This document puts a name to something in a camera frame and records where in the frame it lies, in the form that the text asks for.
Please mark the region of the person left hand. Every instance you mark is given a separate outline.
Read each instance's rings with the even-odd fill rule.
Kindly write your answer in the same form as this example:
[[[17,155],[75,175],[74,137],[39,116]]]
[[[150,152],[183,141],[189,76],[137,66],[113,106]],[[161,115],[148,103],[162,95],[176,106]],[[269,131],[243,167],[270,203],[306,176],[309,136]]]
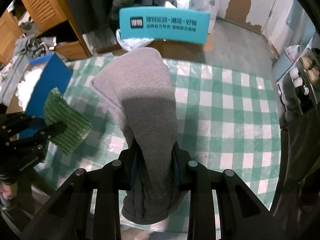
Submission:
[[[0,184],[0,192],[3,194],[4,199],[10,200],[17,196],[17,183],[14,184]]]

